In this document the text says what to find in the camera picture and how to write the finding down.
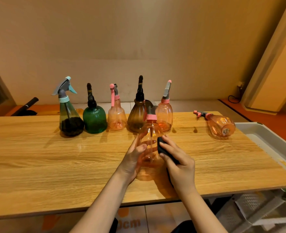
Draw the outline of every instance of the light blue spray trigger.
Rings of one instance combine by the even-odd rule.
[[[71,86],[71,84],[69,85],[68,90],[70,92],[73,92],[73,93],[77,94],[77,92],[74,90],[74,88]]]

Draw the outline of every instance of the dark contents in bottle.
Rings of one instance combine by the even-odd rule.
[[[61,122],[60,130],[66,136],[77,136],[84,130],[84,122],[79,117],[67,118]]]

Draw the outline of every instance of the person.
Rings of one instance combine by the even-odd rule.
[[[167,155],[159,154],[167,164],[174,189],[189,213],[196,231],[198,233],[227,232],[196,189],[194,159],[180,149],[167,135],[162,138],[167,144],[160,143],[161,147],[180,162],[179,165],[175,165]],[[113,221],[116,221],[114,218],[126,189],[139,171],[138,158],[147,148],[146,144],[135,148],[136,141],[137,137],[112,177],[70,233],[112,232],[110,229]]]

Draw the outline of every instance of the wooden table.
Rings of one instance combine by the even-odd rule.
[[[173,114],[169,135],[195,159],[203,196],[286,187],[286,171],[239,130],[214,137],[204,118],[184,112]],[[0,218],[86,209],[134,138],[127,130],[64,138],[59,116],[0,117]],[[178,198],[164,169],[149,177],[130,184],[124,205]]]

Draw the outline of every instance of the forearm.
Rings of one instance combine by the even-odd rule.
[[[227,232],[196,190],[180,197],[198,233]]]
[[[71,233],[109,232],[128,184],[115,172]]]

